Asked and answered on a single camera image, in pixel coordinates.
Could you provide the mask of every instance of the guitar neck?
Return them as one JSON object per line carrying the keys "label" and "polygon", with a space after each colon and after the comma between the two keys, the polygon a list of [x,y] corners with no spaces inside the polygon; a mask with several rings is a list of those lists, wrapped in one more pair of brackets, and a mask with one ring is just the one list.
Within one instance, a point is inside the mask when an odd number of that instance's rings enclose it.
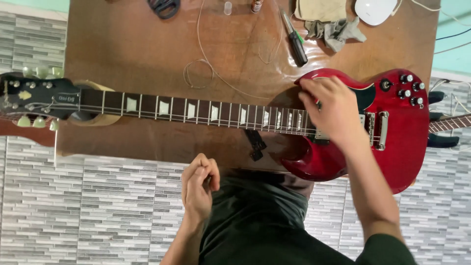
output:
{"label": "guitar neck", "polygon": [[307,111],[82,89],[80,111],[266,132],[312,134]]}
{"label": "guitar neck", "polygon": [[446,130],[465,128],[471,126],[471,114],[450,117],[431,122],[429,124],[429,132],[437,133]]}

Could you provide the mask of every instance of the screwdriver handle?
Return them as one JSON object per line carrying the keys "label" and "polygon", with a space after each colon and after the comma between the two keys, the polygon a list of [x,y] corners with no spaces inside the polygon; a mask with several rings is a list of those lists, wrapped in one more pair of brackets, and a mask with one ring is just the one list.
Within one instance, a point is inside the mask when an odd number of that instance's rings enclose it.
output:
{"label": "screwdriver handle", "polygon": [[303,66],[306,63],[308,63],[308,57],[306,56],[306,53],[304,52],[304,48],[302,47],[301,40],[299,39],[296,31],[291,32],[288,35],[288,38],[290,40],[291,47],[294,52],[295,60],[297,60],[299,66]]}

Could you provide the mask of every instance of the screwdriver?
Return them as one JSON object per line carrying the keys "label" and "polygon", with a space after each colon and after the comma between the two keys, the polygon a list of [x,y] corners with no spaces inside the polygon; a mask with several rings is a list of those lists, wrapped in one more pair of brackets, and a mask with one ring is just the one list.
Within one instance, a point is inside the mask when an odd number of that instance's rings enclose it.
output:
{"label": "screwdriver", "polygon": [[284,25],[288,31],[288,39],[294,52],[294,58],[297,60],[299,66],[303,66],[308,63],[308,57],[304,52],[301,40],[299,39],[298,33],[294,30],[293,24],[291,24],[289,17],[282,8],[280,9],[283,13]]}

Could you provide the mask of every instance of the white mouse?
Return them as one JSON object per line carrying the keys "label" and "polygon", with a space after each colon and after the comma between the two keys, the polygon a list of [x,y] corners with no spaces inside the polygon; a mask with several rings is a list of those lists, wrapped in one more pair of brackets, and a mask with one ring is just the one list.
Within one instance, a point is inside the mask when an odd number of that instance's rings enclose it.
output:
{"label": "white mouse", "polygon": [[357,0],[355,12],[372,26],[383,23],[394,10],[398,0]]}

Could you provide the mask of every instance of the wooden table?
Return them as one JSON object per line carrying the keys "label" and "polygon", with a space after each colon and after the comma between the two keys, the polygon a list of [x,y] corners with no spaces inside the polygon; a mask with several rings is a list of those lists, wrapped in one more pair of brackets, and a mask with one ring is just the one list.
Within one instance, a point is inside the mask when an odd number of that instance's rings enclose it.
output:
{"label": "wooden table", "polygon": [[[383,24],[359,28],[366,42],[347,41],[334,54],[322,41],[304,44],[309,62],[295,66],[283,28],[283,39],[273,62],[281,21],[275,4],[265,0],[261,12],[253,14],[249,0],[233,0],[233,12],[223,14],[224,0],[206,0],[201,21],[201,44],[214,69],[231,85],[258,97],[243,95],[215,77],[204,89],[188,87],[183,68],[203,58],[198,45],[196,22],[201,0],[182,0],[175,17],[160,20],[144,0],[71,0],[66,77],[88,79],[115,91],[216,100],[254,105],[300,107],[293,81],[322,67],[339,69],[359,81],[393,69],[416,73],[430,80],[438,13],[411,1],[403,1],[397,14]],[[289,0],[277,0],[285,10]],[[348,16],[354,17],[353,0],[347,0]],[[426,1],[431,8],[439,0]],[[294,21],[301,36],[307,34],[302,21]],[[211,71],[201,62],[190,67],[195,85],[210,81]],[[220,166],[285,171],[278,162],[283,156],[303,152],[300,136],[261,133],[268,145],[264,158],[253,162],[252,148],[242,130],[123,117],[106,127],[77,127],[62,123],[57,148],[63,153],[189,163],[200,152]]]}

